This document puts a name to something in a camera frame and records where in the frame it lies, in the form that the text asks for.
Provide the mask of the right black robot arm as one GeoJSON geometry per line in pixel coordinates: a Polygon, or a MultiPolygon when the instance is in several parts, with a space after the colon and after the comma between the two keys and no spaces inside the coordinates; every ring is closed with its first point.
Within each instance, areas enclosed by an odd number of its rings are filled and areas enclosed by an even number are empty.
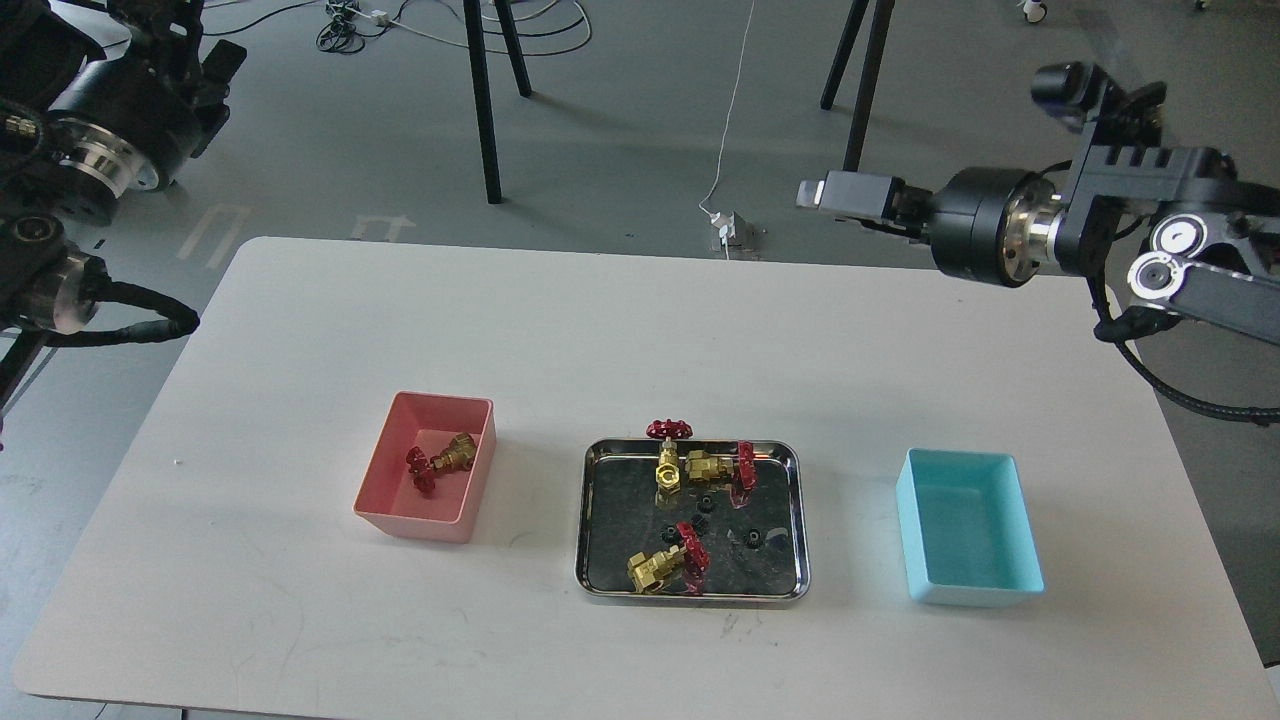
{"type": "Polygon", "coordinates": [[[1277,342],[1277,190],[1236,178],[1211,147],[1091,143],[1044,172],[970,167],[936,191],[896,176],[831,170],[796,204],[929,249],[946,275],[1005,288],[1055,266],[1085,279],[1094,337],[1158,395],[1224,421],[1268,427],[1275,407],[1197,398],[1158,378],[1130,342],[1203,322],[1277,342]]]}

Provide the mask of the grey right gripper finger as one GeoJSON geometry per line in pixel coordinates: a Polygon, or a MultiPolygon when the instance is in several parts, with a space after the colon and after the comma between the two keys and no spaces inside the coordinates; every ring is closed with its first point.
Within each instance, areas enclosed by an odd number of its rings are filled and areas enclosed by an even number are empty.
{"type": "Polygon", "coordinates": [[[896,197],[905,181],[895,176],[829,170],[824,178],[805,179],[797,187],[797,208],[833,217],[888,222],[896,218],[896,197]]]}

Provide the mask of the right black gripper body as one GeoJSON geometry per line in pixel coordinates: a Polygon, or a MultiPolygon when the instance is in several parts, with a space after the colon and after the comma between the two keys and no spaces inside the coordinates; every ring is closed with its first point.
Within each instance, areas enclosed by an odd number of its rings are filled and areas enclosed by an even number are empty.
{"type": "Polygon", "coordinates": [[[946,275],[1016,288],[1038,270],[1028,217],[1041,205],[1030,170],[972,167],[940,191],[902,187],[893,223],[924,241],[946,275]]]}

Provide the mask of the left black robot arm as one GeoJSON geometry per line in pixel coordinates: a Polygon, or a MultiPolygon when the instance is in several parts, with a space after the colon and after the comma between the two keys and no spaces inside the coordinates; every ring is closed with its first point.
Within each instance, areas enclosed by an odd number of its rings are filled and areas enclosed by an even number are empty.
{"type": "Polygon", "coordinates": [[[69,238],[68,222],[108,225],[132,191],[169,187],[228,122],[247,51],[201,53],[201,1],[91,1],[129,36],[119,56],[49,1],[1,12],[3,405],[44,350],[163,343],[192,334],[182,301],[113,279],[69,238]]]}

